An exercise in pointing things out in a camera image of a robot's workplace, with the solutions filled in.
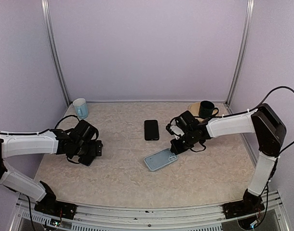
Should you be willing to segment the blue edged smartphone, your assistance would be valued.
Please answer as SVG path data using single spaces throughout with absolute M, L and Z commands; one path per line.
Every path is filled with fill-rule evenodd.
M 93 162 L 94 159 L 95 159 L 94 156 L 81 156 L 79 158 L 79 163 L 83 164 L 85 166 L 89 166 Z

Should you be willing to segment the light blue phone case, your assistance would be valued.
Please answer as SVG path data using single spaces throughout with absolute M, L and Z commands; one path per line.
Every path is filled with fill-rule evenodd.
M 144 158 L 144 162 L 151 172 L 157 171 L 177 160 L 178 156 L 172 153 L 169 148 L 158 151 Z

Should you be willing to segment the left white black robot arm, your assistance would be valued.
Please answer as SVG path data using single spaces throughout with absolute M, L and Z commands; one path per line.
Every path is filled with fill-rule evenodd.
M 47 129 L 34 133 L 9 133 L 0 131 L 0 185 L 24 194 L 36 201 L 38 212 L 66 219 L 73 219 L 77 206 L 58 201 L 51 187 L 35 181 L 6 162 L 6 158 L 29 154 L 63 154 L 68 161 L 77 156 L 77 164 L 89 166 L 102 155 L 103 144 L 99 131 L 85 120 L 74 128 Z

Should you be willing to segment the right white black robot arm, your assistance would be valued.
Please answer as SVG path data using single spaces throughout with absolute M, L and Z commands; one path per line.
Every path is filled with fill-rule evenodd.
M 190 111 L 173 118 L 166 130 L 175 138 L 171 140 L 171 152 L 175 155 L 204 145 L 207 140 L 225 135 L 253 133 L 258 142 L 259 157 L 254 175 L 243 198 L 223 204 L 227 219 L 246 216 L 265 209 L 262 193 L 271 180 L 286 136 L 286 126 L 273 109 L 263 103 L 234 115 L 212 115 L 199 121 Z

